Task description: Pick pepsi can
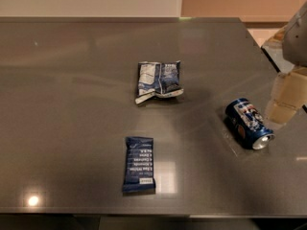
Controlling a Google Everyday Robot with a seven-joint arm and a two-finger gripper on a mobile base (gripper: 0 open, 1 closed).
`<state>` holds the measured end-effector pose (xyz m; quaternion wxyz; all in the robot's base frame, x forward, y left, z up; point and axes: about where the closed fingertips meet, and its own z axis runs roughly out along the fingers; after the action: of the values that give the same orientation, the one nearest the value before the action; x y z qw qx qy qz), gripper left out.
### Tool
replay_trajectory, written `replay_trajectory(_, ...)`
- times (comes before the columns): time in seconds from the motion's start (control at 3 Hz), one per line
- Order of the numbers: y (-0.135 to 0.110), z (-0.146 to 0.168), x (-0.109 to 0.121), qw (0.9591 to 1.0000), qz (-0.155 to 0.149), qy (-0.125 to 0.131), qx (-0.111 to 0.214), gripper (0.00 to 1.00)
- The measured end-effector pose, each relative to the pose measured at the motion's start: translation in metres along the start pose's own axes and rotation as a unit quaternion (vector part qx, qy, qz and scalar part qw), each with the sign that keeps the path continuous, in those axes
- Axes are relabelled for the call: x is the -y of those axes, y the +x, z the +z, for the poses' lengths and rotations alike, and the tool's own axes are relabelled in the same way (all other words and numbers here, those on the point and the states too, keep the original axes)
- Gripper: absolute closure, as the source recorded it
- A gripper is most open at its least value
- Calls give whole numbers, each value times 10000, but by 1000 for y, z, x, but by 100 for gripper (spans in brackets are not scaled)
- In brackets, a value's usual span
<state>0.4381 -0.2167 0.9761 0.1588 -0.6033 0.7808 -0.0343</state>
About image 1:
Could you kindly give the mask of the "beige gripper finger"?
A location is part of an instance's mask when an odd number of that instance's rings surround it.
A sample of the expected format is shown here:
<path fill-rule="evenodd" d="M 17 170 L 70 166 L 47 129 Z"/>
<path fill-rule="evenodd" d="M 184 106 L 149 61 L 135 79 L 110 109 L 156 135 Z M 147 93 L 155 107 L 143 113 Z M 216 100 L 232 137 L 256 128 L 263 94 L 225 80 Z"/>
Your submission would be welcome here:
<path fill-rule="evenodd" d="M 275 124 L 287 124 L 307 104 L 307 68 L 295 66 L 288 73 L 278 73 L 265 118 Z"/>

